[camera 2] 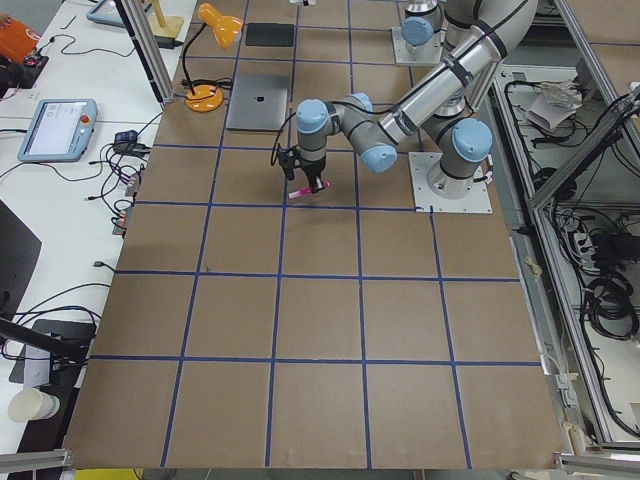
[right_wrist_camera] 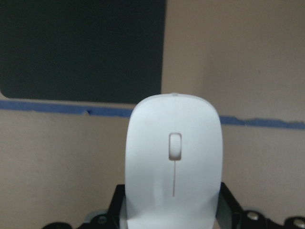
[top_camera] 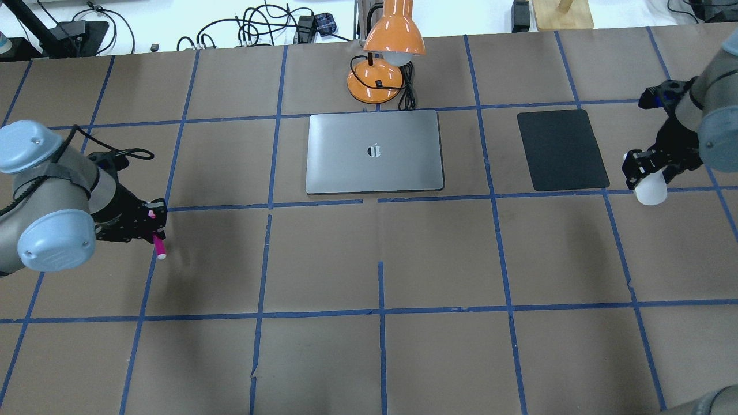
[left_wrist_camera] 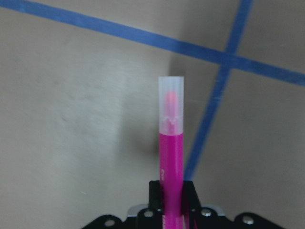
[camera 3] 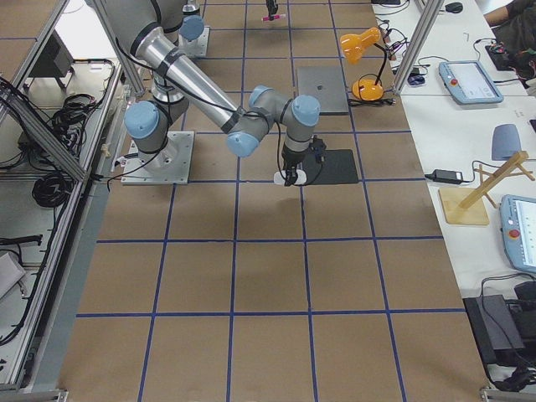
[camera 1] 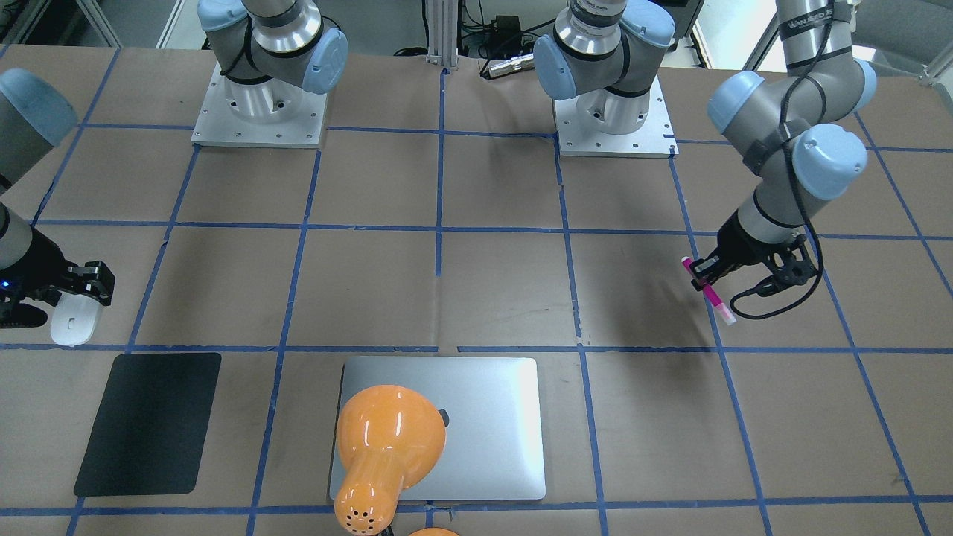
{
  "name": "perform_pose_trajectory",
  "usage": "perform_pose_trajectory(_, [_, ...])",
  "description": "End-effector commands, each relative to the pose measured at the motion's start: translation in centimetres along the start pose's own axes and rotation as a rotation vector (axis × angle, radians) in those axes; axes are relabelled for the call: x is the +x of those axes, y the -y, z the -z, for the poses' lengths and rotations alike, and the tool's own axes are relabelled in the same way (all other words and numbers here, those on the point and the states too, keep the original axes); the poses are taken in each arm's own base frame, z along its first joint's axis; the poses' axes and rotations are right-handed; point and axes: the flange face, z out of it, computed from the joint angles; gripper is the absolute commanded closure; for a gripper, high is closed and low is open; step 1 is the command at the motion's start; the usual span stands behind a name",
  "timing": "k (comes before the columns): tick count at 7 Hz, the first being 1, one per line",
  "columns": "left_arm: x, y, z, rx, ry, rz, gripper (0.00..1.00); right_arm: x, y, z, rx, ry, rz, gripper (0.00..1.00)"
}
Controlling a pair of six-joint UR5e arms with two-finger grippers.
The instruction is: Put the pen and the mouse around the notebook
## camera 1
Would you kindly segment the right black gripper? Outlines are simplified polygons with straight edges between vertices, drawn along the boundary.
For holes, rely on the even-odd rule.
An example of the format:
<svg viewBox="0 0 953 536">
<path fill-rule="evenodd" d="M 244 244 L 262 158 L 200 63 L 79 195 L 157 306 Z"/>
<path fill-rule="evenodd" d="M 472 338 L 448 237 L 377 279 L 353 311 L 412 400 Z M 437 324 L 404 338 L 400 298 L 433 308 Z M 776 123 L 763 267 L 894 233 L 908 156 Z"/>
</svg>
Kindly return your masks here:
<svg viewBox="0 0 953 536">
<path fill-rule="evenodd" d="M 103 307 L 112 305 L 115 275 L 104 261 L 72 266 L 62 251 L 41 231 L 30 227 L 31 243 L 26 253 L 2 270 L 1 328 L 41 327 L 48 314 L 24 303 L 24 299 L 57 305 L 60 289 L 88 296 Z"/>
</svg>

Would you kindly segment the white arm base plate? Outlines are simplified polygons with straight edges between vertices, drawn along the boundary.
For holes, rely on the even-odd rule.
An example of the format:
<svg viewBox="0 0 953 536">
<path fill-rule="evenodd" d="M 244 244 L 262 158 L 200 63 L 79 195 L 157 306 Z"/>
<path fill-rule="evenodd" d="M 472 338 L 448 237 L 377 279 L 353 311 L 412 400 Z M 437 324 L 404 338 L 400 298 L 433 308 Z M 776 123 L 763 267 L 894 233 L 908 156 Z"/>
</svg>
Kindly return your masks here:
<svg viewBox="0 0 953 536">
<path fill-rule="evenodd" d="M 562 156 L 667 159 L 680 152 L 658 77 L 636 98 L 599 89 L 555 100 L 552 111 Z"/>
<path fill-rule="evenodd" d="M 243 85 L 214 66 L 191 142 L 218 148 L 319 149 L 328 96 L 272 79 Z"/>
</svg>

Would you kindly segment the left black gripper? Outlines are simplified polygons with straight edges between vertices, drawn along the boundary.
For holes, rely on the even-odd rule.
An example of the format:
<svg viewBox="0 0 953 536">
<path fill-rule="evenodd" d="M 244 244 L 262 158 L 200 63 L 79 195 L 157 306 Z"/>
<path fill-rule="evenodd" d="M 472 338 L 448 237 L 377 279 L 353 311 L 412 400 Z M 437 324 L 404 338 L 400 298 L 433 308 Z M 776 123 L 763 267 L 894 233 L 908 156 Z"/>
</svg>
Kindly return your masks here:
<svg viewBox="0 0 953 536">
<path fill-rule="evenodd" d="M 713 286 L 729 272 L 745 266 L 765 265 L 770 275 L 763 279 L 766 290 L 759 296 L 772 296 L 793 286 L 807 284 L 819 275 L 801 233 L 783 233 L 782 241 L 769 243 L 758 240 L 742 227 L 739 211 L 735 211 L 718 230 L 717 248 L 704 258 L 689 264 L 694 288 Z"/>
</svg>

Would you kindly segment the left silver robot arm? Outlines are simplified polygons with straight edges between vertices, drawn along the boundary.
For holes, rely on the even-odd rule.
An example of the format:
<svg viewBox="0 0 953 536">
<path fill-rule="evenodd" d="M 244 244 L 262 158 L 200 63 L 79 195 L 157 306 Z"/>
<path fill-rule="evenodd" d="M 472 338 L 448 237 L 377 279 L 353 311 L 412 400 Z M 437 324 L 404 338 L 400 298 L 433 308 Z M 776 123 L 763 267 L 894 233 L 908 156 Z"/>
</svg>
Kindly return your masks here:
<svg viewBox="0 0 953 536">
<path fill-rule="evenodd" d="M 715 250 L 689 265 L 695 289 L 758 264 L 769 270 L 753 289 L 760 296 L 820 274 L 801 227 L 867 166 L 864 144 L 838 120 L 877 88 L 873 69 L 852 54 L 853 11 L 848 1 L 777 2 L 786 78 L 740 71 L 711 96 L 713 126 L 760 183 L 719 229 Z M 640 125 L 675 30 L 650 1 L 572 1 L 535 41 L 535 71 L 552 99 L 578 99 L 599 128 L 622 135 Z"/>
</svg>

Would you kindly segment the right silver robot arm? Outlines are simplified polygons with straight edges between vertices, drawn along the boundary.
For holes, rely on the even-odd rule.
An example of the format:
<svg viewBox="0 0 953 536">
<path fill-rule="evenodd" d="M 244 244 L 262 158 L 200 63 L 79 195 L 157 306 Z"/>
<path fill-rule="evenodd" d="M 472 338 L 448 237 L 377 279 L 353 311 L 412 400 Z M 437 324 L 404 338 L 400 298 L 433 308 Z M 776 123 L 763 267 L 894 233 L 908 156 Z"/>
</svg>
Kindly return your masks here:
<svg viewBox="0 0 953 536">
<path fill-rule="evenodd" d="M 283 121 L 306 95 L 326 95 L 342 76 L 348 41 L 313 1 L 201 1 L 197 17 L 217 55 L 217 88 L 247 123 Z M 2 74 L 2 190 L 9 190 L 77 125 L 58 89 L 23 68 Z M 115 275 L 102 261 L 79 265 L 33 223 L 2 207 L 2 328 L 43 326 L 44 302 L 68 334 L 89 335 L 112 303 Z"/>
</svg>

